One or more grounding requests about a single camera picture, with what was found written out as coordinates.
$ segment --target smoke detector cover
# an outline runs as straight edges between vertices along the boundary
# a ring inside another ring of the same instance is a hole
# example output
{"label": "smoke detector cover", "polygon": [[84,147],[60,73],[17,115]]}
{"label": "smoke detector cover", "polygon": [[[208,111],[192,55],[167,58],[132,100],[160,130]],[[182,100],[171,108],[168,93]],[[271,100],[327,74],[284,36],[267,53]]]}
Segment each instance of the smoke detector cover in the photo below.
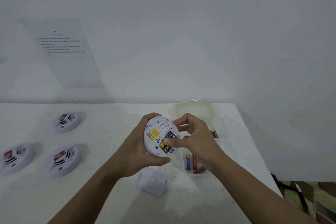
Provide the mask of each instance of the smoke detector cover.
{"label": "smoke detector cover", "polygon": [[53,177],[66,175],[77,167],[81,157],[77,146],[62,146],[47,158],[46,169]]}
{"label": "smoke detector cover", "polygon": [[14,174],[26,167],[35,155],[28,144],[18,144],[2,153],[3,161],[0,169],[2,175]]}
{"label": "smoke detector cover", "polygon": [[77,127],[80,121],[77,112],[65,112],[53,120],[52,126],[56,133],[65,133]]}
{"label": "smoke detector cover", "polygon": [[145,127],[143,142],[148,154],[158,157],[169,157],[177,152],[177,148],[164,145],[164,138],[178,138],[180,133],[172,121],[165,117],[150,119]]}
{"label": "smoke detector cover", "polygon": [[137,185],[140,189],[162,196],[168,186],[168,176],[151,168],[144,168],[140,171]]}

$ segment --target red label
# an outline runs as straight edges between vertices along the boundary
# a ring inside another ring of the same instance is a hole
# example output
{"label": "red label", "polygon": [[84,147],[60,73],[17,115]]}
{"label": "red label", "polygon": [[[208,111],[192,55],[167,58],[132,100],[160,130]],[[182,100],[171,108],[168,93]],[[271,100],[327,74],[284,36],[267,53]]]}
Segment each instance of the red label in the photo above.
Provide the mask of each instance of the red label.
{"label": "red label", "polygon": [[13,150],[9,150],[3,154],[3,160],[9,159],[13,156]]}
{"label": "red label", "polygon": [[66,116],[67,116],[67,114],[62,115],[61,118],[59,118],[59,120],[60,121],[64,120]]}
{"label": "red label", "polygon": [[62,150],[59,154],[54,156],[54,161],[58,160],[60,157],[65,155],[67,152],[65,150]]}

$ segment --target paper sign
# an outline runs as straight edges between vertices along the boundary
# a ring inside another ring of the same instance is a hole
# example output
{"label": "paper sign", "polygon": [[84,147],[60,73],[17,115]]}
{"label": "paper sign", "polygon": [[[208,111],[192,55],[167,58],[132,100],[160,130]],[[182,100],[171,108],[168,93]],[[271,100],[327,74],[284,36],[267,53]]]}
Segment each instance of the paper sign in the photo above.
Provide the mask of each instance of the paper sign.
{"label": "paper sign", "polygon": [[23,25],[62,87],[103,87],[79,20],[29,19]]}

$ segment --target red battery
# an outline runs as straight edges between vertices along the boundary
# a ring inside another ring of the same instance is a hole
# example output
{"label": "red battery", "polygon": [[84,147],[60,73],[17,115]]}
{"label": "red battery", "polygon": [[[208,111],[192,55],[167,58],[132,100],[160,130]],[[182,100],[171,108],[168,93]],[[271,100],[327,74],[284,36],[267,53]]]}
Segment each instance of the red battery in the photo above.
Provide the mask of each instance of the red battery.
{"label": "red battery", "polygon": [[203,173],[204,171],[205,171],[205,167],[201,166],[195,172],[193,172],[193,174],[200,174],[200,173]]}
{"label": "red battery", "polygon": [[192,168],[197,170],[197,158],[194,154],[192,155]]}

